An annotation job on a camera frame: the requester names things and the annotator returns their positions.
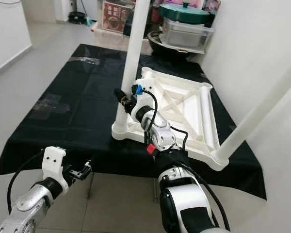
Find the gray floor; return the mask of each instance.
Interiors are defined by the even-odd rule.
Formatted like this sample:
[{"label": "gray floor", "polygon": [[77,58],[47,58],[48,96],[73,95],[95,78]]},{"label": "gray floor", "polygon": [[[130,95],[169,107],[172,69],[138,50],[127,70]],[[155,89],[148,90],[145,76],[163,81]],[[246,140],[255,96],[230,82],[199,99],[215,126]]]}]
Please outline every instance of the gray floor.
[{"label": "gray floor", "polygon": [[[127,44],[119,42],[119,38],[95,36],[85,26],[66,24],[1,74],[0,154],[8,137],[80,43],[126,50]],[[12,190],[13,200],[40,177],[38,170],[22,172]],[[7,216],[6,188],[10,178],[0,176],[0,224]],[[38,232],[164,232],[159,205],[153,202],[152,179],[97,174],[89,200],[84,198],[88,185],[89,180],[78,182],[66,196],[58,198]]]}]

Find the white wall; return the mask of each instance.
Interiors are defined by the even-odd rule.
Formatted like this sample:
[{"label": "white wall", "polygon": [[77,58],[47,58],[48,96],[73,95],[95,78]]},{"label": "white wall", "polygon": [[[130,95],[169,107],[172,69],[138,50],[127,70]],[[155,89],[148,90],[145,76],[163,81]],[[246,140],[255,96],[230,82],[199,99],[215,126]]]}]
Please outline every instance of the white wall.
[{"label": "white wall", "polygon": [[[199,63],[238,124],[291,65],[291,0],[225,0],[214,27]],[[248,143],[268,201],[216,187],[232,232],[291,232],[291,90]]]},{"label": "white wall", "polygon": [[28,21],[56,22],[54,0],[22,0],[22,3]]},{"label": "white wall", "polygon": [[0,68],[31,46],[21,3],[0,4]]},{"label": "white wall", "polygon": [[54,0],[56,20],[68,21],[70,12],[69,0]]}]

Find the black cloth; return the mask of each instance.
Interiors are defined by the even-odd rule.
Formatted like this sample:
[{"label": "black cloth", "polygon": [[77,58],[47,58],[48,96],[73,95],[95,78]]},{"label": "black cloth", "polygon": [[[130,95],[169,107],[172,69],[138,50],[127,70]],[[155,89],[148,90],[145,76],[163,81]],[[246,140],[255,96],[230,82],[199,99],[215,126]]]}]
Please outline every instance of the black cloth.
[{"label": "black cloth", "polygon": [[[113,90],[121,86],[126,52],[81,44],[72,56],[97,58],[100,63],[65,64],[8,139],[0,158],[0,175],[15,172],[41,148],[60,146],[72,149],[64,162],[77,168],[93,156],[96,172],[155,177],[154,162],[144,144],[128,139],[116,141],[111,136],[117,109]],[[141,55],[138,77],[141,67],[210,83],[196,63]],[[211,98],[219,141],[223,143],[235,124],[214,89]],[[194,159],[190,163],[209,184],[237,188],[266,199],[261,166],[246,142],[222,171],[214,171]],[[41,161],[35,161],[28,169],[40,167]]]}]

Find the white pole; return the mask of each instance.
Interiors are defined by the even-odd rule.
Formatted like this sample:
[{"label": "white pole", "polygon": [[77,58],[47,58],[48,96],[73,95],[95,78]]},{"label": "white pole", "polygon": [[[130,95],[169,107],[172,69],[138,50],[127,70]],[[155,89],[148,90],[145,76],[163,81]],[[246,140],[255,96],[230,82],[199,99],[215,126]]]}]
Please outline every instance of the white pole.
[{"label": "white pole", "polygon": [[229,157],[244,142],[255,127],[276,106],[291,88],[291,67],[271,92],[242,120],[238,127],[223,142],[218,150],[213,151],[215,161],[226,165]]},{"label": "white pole", "polygon": [[[137,0],[132,21],[127,57],[122,81],[122,91],[126,94],[131,93],[131,86],[137,75],[142,41],[146,28],[146,20],[151,0]],[[117,107],[116,119],[112,125],[112,131],[117,134],[127,132],[127,114],[119,104]]]}]

